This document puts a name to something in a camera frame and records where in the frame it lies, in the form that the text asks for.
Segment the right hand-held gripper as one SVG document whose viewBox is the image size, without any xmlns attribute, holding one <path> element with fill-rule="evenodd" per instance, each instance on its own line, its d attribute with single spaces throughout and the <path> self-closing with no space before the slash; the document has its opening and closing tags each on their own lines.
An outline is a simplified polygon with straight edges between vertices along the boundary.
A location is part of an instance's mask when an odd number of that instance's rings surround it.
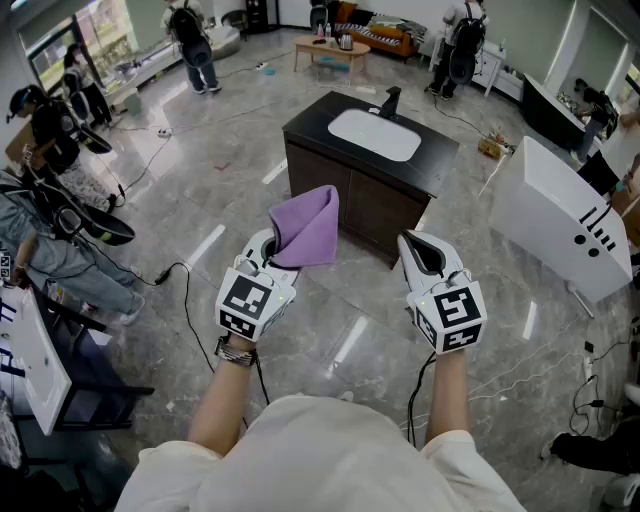
<svg viewBox="0 0 640 512">
<path fill-rule="evenodd" d="M 409 289 L 413 323 L 436 354 L 477 345 L 484 334 L 487 311 L 477 281 L 448 242 L 426 232 L 406 230 L 398 249 Z"/>
</svg>

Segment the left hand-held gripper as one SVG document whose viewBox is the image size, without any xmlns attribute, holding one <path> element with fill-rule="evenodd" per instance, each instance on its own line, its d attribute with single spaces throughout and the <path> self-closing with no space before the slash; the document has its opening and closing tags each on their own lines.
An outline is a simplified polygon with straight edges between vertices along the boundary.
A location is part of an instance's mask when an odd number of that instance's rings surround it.
<svg viewBox="0 0 640 512">
<path fill-rule="evenodd" d="M 256 343 L 280 319 L 296 297 L 300 269 L 282 269 L 269 262 L 277 252 L 273 228 L 255 233 L 225 273 L 215 303 L 216 323 Z"/>
</svg>

